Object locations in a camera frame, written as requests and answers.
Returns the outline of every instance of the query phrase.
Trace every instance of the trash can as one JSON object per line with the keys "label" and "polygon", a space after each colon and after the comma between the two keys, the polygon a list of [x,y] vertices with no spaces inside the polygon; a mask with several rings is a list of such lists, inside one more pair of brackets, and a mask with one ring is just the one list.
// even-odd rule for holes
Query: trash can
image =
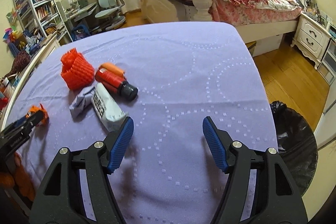
{"label": "trash can", "polygon": [[280,101],[270,104],[277,133],[278,151],[299,187],[308,189],[316,170],[316,139],[307,121]]}

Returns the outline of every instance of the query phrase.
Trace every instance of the drawer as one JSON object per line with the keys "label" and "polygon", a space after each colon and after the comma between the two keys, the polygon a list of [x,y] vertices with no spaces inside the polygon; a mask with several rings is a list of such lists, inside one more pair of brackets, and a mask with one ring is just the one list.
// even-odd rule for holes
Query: drawer
{"label": "drawer", "polygon": [[302,21],[301,30],[314,38],[320,45],[324,41],[325,33],[320,31],[306,19]]}
{"label": "drawer", "polygon": [[297,36],[297,41],[300,42],[302,45],[306,46],[306,48],[316,57],[318,58],[322,47],[318,44],[314,39],[311,38],[308,34],[304,31],[300,30]]}

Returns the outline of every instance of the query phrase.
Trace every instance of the chair seat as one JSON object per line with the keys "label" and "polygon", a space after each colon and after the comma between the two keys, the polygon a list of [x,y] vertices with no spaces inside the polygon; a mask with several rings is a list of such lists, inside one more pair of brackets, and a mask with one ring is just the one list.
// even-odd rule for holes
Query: chair seat
{"label": "chair seat", "polygon": [[112,9],[107,9],[107,10],[102,10],[100,12],[98,12],[94,17],[95,18],[105,18],[110,16],[110,14],[116,12],[119,9],[119,7],[115,7]]}

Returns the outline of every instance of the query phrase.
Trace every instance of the white nightstand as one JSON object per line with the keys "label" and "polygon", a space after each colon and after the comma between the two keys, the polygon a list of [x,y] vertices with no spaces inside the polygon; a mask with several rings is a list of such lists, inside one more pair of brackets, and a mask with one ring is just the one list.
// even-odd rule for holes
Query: white nightstand
{"label": "white nightstand", "polygon": [[321,63],[331,34],[325,27],[302,13],[291,47],[297,45],[302,54],[315,62],[315,69]]}

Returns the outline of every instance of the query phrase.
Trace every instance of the white plastic package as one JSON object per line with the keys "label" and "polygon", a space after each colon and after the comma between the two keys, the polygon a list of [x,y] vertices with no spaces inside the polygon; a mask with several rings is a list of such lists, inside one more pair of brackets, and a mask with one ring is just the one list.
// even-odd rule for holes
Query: white plastic package
{"label": "white plastic package", "polygon": [[127,113],[121,110],[102,83],[97,83],[91,102],[100,121],[109,132],[120,128]]}

